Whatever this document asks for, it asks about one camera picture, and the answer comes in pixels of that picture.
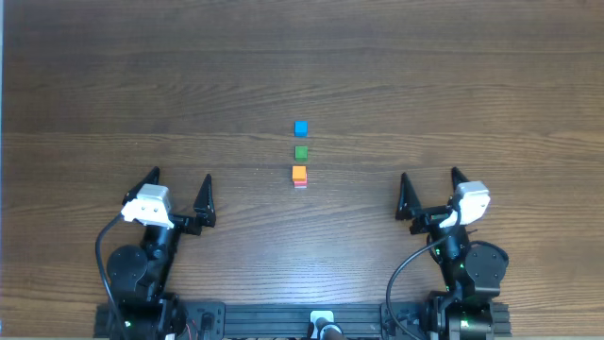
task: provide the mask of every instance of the wooden tabletop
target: wooden tabletop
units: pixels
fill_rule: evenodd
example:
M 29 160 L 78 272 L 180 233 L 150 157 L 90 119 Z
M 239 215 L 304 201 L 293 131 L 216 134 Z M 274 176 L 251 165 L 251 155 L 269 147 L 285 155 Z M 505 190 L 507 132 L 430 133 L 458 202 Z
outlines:
M 215 229 L 169 289 L 226 303 L 384 301 L 425 242 L 394 220 L 449 169 L 492 204 L 517 335 L 604 334 L 604 6 L 591 0 L 7 0 L 2 335 L 90 336 L 97 233 L 153 166 Z M 294 137 L 294 121 L 309 138 Z M 309 147 L 309 188 L 291 182 Z M 141 239 L 121 223 L 103 248 Z M 395 300 L 444 285 L 429 256 Z

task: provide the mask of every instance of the wood grain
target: wood grain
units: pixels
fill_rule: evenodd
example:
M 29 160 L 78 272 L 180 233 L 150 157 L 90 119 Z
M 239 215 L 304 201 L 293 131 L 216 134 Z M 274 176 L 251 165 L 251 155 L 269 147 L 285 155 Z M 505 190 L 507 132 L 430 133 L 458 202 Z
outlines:
M 533 0 L 7 0 L 2 335 L 90 336 L 96 233 L 152 166 L 216 229 L 182 240 L 170 289 L 227 303 L 383 301 L 424 243 L 394 221 L 448 168 L 493 203 L 516 335 L 604 334 L 604 6 Z M 293 137 L 295 120 L 310 137 Z M 290 182 L 310 147 L 310 186 Z M 122 224 L 105 256 L 137 243 Z M 428 257 L 395 299 L 443 289 Z

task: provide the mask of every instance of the green cube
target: green cube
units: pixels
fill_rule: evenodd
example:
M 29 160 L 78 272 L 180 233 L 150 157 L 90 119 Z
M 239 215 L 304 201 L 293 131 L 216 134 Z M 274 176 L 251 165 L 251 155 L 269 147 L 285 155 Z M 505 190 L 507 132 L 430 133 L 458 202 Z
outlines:
M 308 146 L 296 146 L 295 147 L 295 161 L 306 162 L 309 160 L 309 147 Z

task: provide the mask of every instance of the orange cube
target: orange cube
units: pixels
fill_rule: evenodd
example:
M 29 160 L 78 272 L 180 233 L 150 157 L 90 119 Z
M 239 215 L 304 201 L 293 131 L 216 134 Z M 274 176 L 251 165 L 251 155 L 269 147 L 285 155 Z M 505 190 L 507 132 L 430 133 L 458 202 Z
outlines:
M 294 181 L 304 181 L 306 180 L 306 166 L 303 165 L 295 165 L 292 179 Z

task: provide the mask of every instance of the stacked cubes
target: stacked cubes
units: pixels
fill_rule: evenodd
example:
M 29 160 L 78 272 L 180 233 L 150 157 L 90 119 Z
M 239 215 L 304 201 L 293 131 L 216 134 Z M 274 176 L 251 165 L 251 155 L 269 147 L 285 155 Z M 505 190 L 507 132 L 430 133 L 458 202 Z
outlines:
M 307 137 L 308 135 L 309 123 L 304 121 L 295 122 L 294 136 Z M 296 162 L 306 162 L 309 159 L 309 147 L 296 146 L 294 157 Z M 295 165 L 292 173 L 292 180 L 294 181 L 294 188 L 306 189 L 309 185 L 309 177 L 306 171 L 306 166 Z

